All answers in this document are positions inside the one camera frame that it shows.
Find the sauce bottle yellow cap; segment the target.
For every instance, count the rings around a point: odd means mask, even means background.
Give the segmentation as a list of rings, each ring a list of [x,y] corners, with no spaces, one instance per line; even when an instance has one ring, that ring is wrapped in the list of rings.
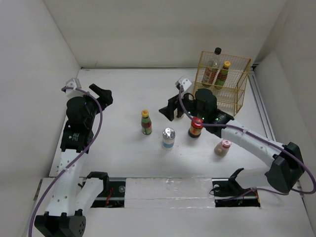
[[[230,66],[231,66],[230,61],[224,62],[220,72],[217,75],[217,79],[216,79],[216,82],[214,84],[215,89],[222,89],[223,88],[225,81],[227,79],[227,76],[228,76]]]
[[[145,135],[149,135],[152,133],[152,122],[148,110],[143,110],[141,116],[142,132]]]

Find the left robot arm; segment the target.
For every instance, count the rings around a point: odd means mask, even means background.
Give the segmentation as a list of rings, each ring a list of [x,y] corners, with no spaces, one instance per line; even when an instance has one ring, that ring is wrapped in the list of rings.
[[[28,235],[36,228],[45,237],[81,237],[86,228],[86,214],[97,196],[110,191],[106,172],[90,172],[80,191],[80,172],[91,145],[96,140],[101,126],[93,132],[96,115],[113,103],[112,92],[95,84],[89,88],[98,95],[95,98],[80,86],[67,85],[62,91],[76,91],[66,106],[67,120],[61,139],[61,155],[58,174],[40,197],[32,213]]]

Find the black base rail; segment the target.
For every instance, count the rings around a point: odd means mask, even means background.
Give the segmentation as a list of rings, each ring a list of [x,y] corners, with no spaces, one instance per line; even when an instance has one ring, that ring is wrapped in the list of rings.
[[[111,179],[93,208],[202,209],[215,207],[260,207],[256,192],[231,199],[218,197],[219,186],[211,178]]]

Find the pink-lid spice jar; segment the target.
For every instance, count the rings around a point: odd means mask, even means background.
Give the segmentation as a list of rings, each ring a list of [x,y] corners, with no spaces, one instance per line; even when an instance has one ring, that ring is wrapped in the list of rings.
[[[218,155],[220,157],[224,157],[228,153],[231,145],[232,145],[231,141],[223,139],[214,148],[214,152],[215,152],[216,155]]]

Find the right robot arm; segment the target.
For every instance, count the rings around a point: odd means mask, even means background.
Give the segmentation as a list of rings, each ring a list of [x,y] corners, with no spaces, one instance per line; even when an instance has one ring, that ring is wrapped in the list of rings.
[[[269,170],[265,173],[268,183],[280,193],[287,194],[304,169],[300,148],[295,143],[284,145],[255,134],[241,125],[231,115],[217,107],[217,98],[208,89],[199,89],[194,95],[185,93],[168,100],[159,110],[168,120],[179,118],[184,112],[209,133],[229,140],[259,158]]]

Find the blue label silver-lid shaker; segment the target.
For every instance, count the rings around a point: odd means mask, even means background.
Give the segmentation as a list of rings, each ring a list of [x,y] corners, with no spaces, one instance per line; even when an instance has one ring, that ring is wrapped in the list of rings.
[[[171,150],[174,146],[176,133],[173,128],[167,127],[162,132],[162,147]]]

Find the dark sauce jar red lid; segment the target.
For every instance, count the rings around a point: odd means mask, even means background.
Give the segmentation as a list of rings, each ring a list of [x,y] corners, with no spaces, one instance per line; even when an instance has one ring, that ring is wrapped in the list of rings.
[[[203,129],[203,120],[197,117],[193,117],[191,121],[191,126],[188,130],[188,134],[192,138],[198,138],[201,135],[201,131]]]

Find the clear bottle black cap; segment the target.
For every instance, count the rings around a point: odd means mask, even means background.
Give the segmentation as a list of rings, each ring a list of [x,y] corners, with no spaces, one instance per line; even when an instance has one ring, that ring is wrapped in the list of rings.
[[[214,50],[214,53],[207,61],[207,67],[205,68],[203,77],[202,77],[202,85],[205,87],[210,87],[215,79],[215,76],[218,71],[218,62],[219,62],[219,55],[221,54],[222,49],[217,47]]]

